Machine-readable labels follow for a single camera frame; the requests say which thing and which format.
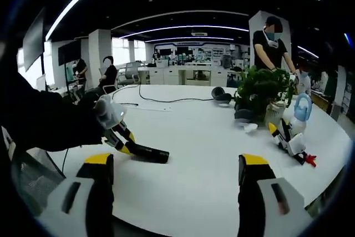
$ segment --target black cable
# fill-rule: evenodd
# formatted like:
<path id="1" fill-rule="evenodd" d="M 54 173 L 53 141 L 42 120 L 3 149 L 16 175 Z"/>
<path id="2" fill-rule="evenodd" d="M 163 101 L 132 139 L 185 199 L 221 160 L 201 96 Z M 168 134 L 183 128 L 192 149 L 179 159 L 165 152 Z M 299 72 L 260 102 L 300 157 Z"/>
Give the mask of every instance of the black cable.
<path id="1" fill-rule="evenodd" d="M 120 92 L 121 90 L 128 89 L 128 88 L 136 88 L 136 87 L 139 87 L 139 96 L 140 96 L 141 98 L 143 98 L 144 100 L 148 100 L 148 101 L 154 101 L 154 102 L 160 102 L 160 103 L 174 103 L 174 102 L 179 102 L 179 101 L 184 101 L 184 100 L 196 100 L 196 101 L 211 101 L 211 100 L 214 100 L 213 98 L 207 98 L 207 99 L 200 99 L 200 98 L 183 98 L 183 99 L 177 99 L 177 100 L 171 100 L 171 101 L 155 100 L 155 99 L 143 97 L 142 94 L 141 94 L 141 92 L 140 92 L 140 86 L 141 86 L 141 83 L 138 84 L 138 85 L 136 85 L 136 86 L 123 87 L 123 88 L 117 90 L 116 92 L 114 92 L 114 93 L 112 94 L 112 99 L 113 99 L 113 96 L 114 96 L 116 93 Z M 134 104 L 134 103 L 121 103 L 121 105 L 124 105 L 124 104 L 126 104 L 126 105 L 137 105 L 137 106 L 138 106 L 138 104 Z"/>
<path id="2" fill-rule="evenodd" d="M 128 88 L 136 88 L 136 87 L 138 87 L 140 84 L 137 84 L 136 86 L 126 86 L 126 87 L 123 87 L 123 88 L 120 88 L 120 89 L 118 89 L 116 92 L 114 92 L 113 94 L 112 94 L 112 97 L 111 97 L 111 99 L 113 100 L 113 96 L 115 96 L 115 94 L 116 93 L 118 93 L 118 92 L 120 92 L 120 91 L 122 91 L 122 90 L 124 90 L 124 89 L 128 89 Z"/>
<path id="3" fill-rule="evenodd" d="M 135 106 L 139 106 L 139 104 L 137 103 L 119 103 L 120 105 L 135 105 Z"/>
<path id="4" fill-rule="evenodd" d="M 62 173 L 64 174 L 64 164 L 65 164 L 65 160 L 67 158 L 67 154 L 68 154 L 69 148 L 67 149 L 67 151 L 65 152 L 65 156 L 64 156 L 64 160 L 63 160 L 63 165 L 62 165 Z"/>
<path id="5" fill-rule="evenodd" d="M 163 100 L 155 100 L 155 99 L 151 99 L 151 98 L 145 98 L 140 93 L 140 84 L 139 84 L 139 96 L 142 97 L 144 100 L 149 100 L 149 101 L 153 101 L 153 102 L 160 102 L 160 103 L 173 103 L 173 102 L 178 102 L 178 101 L 183 101 L 183 100 L 197 100 L 197 101 L 211 101 L 211 100 L 214 100 L 213 98 L 208 98 L 208 99 L 183 98 L 183 99 L 178 99 L 178 100 L 163 101 Z"/>

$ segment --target computer screen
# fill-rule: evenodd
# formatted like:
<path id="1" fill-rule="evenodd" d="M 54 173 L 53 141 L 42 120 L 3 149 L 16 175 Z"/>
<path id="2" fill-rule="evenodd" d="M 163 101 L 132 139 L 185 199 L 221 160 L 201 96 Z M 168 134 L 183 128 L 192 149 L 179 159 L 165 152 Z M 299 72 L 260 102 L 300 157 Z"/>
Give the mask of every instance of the computer screen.
<path id="1" fill-rule="evenodd" d="M 188 47 L 178 47 L 177 51 L 176 51 L 176 54 L 177 55 L 181 55 L 183 53 L 188 54 L 189 53 L 189 48 Z"/>
<path id="2" fill-rule="evenodd" d="M 160 55 L 161 56 L 169 56 L 171 54 L 171 49 L 161 49 Z"/>
<path id="3" fill-rule="evenodd" d="M 23 58 L 26 71 L 44 53 L 44 16 L 45 9 L 42 9 L 23 38 Z"/>
<path id="4" fill-rule="evenodd" d="M 61 46 L 58 48 L 58 64 L 63 65 L 64 62 L 68 63 L 80 59 L 82 56 L 82 43 L 77 40 Z"/>

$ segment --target mesh chair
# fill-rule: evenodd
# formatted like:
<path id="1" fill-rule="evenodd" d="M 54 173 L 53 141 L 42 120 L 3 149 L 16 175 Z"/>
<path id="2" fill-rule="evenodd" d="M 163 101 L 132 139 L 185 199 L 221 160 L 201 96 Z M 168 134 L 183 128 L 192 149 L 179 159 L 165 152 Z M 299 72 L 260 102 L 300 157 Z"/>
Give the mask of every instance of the mesh chair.
<path id="1" fill-rule="evenodd" d="M 138 68 L 140 67 L 140 62 L 131 62 L 126 64 L 125 77 L 126 80 L 118 81 L 118 85 L 129 85 L 140 83 L 140 77 Z"/>
<path id="2" fill-rule="evenodd" d="M 115 84 L 105 85 L 102 87 L 102 90 L 105 92 L 105 94 L 110 94 L 118 89 L 118 82 L 119 82 L 118 76 L 119 76 L 119 72 L 117 71 Z"/>

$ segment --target person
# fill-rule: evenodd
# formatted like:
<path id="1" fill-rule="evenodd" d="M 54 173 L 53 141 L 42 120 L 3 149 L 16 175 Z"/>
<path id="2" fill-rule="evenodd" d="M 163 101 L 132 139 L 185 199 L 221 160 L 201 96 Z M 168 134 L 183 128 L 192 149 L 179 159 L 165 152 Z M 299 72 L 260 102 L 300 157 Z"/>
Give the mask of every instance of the person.
<path id="1" fill-rule="evenodd" d="M 254 33 L 253 46 L 257 69 L 281 68 L 282 57 L 284 57 L 290 71 L 295 73 L 295 66 L 287 53 L 285 44 L 280 39 L 282 32 L 283 27 L 280 19 L 270 16 L 266 20 L 263 30 Z"/>
<path id="2" fill-rule="evenodd" d="M 175 56 L 174 56 L 174 52 L 171 51 L 170 55 L 169 55 L 169 59 L 170 60 L 174 60 L 175 59 Z"/>
<path id="3" fill-rule="evenodd" d="M 308 66 L 308 63 L 304 59 L 300 59 L 298 63 L 298 69 L 296 69 L 296 75 L 297 75 L 297 92 L 298 94 L 301 93 L 306 93 L 308 95 L 311 95 L 311 79 L 308 75 L 308 72 L 310 71 L 310 68 Z"/>
<path id="4" fill-rule="evenodd" d="M 75 67 L 73 68 L 73 71 L 74 73 L 76 72 L 78 73 L 77 74 L 77 78 L 79 79 L 78 84 L 82 85 L 82 88 L 80 88 L 77 93 L 80 95 L 80 97 L 83 97 L 85 93 L 85 86 L 87 83 L 85 72 L 88 71 L 88 67 L 82 58 L 75 63 Z"/>
<path id="5" fill-rule="evenodd" d="M 203 50 L 199 48 L 197 55 L 196 55 L 196 61 L 204 61 L 204 54 Z"/>
<path id="6" fill-rule="evenodd" d="M 157 50 L 157 49 L 154 51 L 154 54 L 153 54 L 152 58 L 153 58 L 153 63 L 154 63 L 156 60 L 160 59 L 160 54 L 158 53 L 158 50 Z"/>
<path id="7" fill-rule="evenodd" d="M 102 95 L 105 94 L 103 89 L 104 86 L 114 85 L 117 77 L 117 69 L 114 66 L 114 61 L 112 56 L 107 56 L 104 58 L 104 66 L 107 67 L 107 70 L 104 75 L 99 79 L 99 86 L 88 90 L 82 99 L 79 101 L 79 106 L 84 106 L 86 108 L 94 107 L 95 101 L 97 101 Z"/>

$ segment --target cabinet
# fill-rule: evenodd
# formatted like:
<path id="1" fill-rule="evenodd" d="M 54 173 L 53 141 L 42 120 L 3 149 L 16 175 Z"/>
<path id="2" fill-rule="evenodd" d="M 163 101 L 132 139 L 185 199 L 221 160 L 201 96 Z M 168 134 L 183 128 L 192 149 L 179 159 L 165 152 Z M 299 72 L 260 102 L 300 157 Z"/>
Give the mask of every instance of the cabinet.
<path id="1" fill-rule="evenodd" d="M 154 69 L 149 71 L 150 84 L 164 84 L 163 69 Z"/>
<path id="2" fill-rule="evenodd" d="M 179 85 L 179 70 L 172 68 L 164 69 L 164 84 Z"/>
<path id="3" fill-rule="evenodd" d="M 226 70 L 212 70 L 211 71 L 211 86 L 227 86 L 227 76 Z"/>

